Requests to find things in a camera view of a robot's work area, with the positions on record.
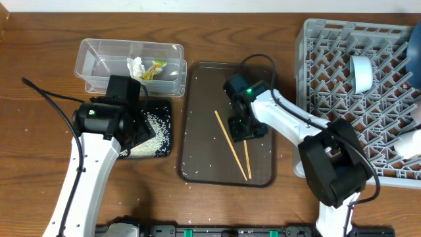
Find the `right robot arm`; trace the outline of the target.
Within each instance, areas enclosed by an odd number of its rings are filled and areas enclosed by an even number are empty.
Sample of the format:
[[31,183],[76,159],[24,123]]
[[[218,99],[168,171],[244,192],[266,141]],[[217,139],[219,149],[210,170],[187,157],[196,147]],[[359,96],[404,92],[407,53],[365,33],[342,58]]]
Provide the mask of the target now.
[[321,236],[348,236],[356,205],[380,194],[379,177],[350,122],[316,117],[288,101],[269,82],[251,85],[241,62],[223,89],[235,116],[228,126],[234,142],[264,137],[275,129],[298,149],[307,184],[320,202],[316,230]]

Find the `pink white cup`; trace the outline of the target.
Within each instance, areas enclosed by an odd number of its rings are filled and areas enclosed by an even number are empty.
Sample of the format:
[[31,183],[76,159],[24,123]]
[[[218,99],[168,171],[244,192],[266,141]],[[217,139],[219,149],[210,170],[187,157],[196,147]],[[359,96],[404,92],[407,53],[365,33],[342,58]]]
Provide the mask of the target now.
[[414,102],[414,105],[416,106],[411,112],[411,118],[413,121],[416,121],[417,123],[421,123],[421,100],[417,100]]

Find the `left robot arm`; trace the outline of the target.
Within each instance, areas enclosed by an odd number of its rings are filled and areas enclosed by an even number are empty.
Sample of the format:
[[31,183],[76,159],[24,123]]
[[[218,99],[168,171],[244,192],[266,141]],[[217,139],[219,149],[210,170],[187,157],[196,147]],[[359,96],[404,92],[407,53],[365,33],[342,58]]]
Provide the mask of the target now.
[[103,194],[121,151],[155,136],[140,101],[146,87],[129,76],[112,75],[106,94],[82,101],[68,118],[47,92],[27,78],[69,127],[72,149],[66,176],[44,236],[94,236]]

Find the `cream white cup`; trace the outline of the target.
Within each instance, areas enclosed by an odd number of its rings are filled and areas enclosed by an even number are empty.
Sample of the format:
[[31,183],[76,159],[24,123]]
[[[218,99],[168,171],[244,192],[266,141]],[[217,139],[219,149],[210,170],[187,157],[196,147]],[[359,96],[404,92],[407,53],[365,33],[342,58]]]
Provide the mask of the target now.
[[402,134],[394,144],[396,153],[403,159],[412,159],[420,155],[420,130]]

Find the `light blue bowl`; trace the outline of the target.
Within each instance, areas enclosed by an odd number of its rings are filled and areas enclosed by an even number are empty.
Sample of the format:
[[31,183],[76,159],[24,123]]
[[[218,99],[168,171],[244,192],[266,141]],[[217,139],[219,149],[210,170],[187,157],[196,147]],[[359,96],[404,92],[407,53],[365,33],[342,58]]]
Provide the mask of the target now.
[[373,84],[372,64],[368,57],[351,56],[351,83],[355,94],[368,91]]

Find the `white tissue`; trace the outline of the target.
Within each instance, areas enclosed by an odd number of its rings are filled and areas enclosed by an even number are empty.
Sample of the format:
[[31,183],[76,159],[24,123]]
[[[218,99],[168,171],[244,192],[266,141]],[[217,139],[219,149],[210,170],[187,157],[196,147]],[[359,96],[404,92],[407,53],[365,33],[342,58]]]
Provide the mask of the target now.
[[127,58],[127,67],[130,72],[130,76],[133,79],[139,80],[145,74],[145,67],[143,65],[141,57]]

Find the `yellow green snack wrapper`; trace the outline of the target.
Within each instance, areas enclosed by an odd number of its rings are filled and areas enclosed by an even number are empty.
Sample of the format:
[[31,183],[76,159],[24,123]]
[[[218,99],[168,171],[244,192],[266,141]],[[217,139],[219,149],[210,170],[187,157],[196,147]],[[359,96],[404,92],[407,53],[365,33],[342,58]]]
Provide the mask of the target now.
[[160,74],[167,65],[165,61],[152,60],[153,64],[142,74],[141,79],[152,80],[154,76]]

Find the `blue plate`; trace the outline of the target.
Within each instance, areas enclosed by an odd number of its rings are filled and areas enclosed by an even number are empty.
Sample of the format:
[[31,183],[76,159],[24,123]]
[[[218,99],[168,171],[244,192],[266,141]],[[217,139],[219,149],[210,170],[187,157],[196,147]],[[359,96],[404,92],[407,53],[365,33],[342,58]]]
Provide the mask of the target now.
[[412,73],[412,77],[408,80],[409,84],[420,89],[420,22],[414,27],[407,46],[407,57],[410,61],[406,65],[406,71]]

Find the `wooden chopstick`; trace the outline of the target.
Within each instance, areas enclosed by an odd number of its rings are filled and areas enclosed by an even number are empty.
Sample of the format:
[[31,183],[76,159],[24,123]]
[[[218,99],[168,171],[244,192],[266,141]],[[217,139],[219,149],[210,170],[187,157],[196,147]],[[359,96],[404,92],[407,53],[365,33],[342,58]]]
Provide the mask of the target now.
[[252,172],[251,172],[251,164],[250,164],[250,158],[249,158],[249,150],[247,145],[247,140],[243,141],[244,150],[245,150],[245,158],[246,158],[246,164],[247,164],[247,174],[248,178],[252,179]]
[[223,135],[224,135],[224,137],[226,139],[226,142],[227,142],[227,144],[228,144],[228,146],[229,146],[229,148],[230,148],[230,150],[232,152],[232,155],[234,156],[234,159],[235,159],[235,161],[236,161],[236,163],[237,163],[237,165],[238,165],[238,167],[239,167],[239,169],[241,171],[241,174],[243,175],[244,179],[246,181],[248,181],[248,179],[246,177],[246,174],[245,174],[245,171],[243,169],[243,166],[242,166],[242,164],[241,164],[241,162],[239,160],[239,157],[237,156],[236,150],[235,150],[235,148],[233,146],[233,143],[232,143],[232,141],[231,141],[231,139],[230,139],[230,137],[229,137],[229,135],[228,135],[228,133],[226,131],[226,128],[225,128],[225,126],[224,126],[224,124],[222,122],[222,119],[220,118],[220,115],[219,115],[218,111],[215,110],[214,111],[214,114],[215,114],[216,119],[217,119],[217,121],[219,123],[219,126],[220,126],[220,128],[222,130],[222,133],[223,133]]

